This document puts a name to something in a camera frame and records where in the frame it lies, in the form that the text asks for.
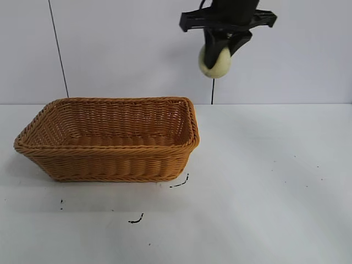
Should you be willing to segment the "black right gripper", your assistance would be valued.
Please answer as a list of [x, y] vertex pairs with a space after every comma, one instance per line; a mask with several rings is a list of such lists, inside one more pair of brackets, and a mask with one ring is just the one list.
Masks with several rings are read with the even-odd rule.
[[[204, 64], [208, 69], [214, 67], [221, 51], [229, 48], [232, 57], [252, 38], [248, 30], [257, 26], [273, 27], [277, 16], [268, 10], [259, 10], [259, 0], [222, 0], [212, 1], [209, 7], [183, 12], [179, 26], [187, 32], [191, 29], [204, 29]], [[237, 32], [229, 39], [228, 32]]]

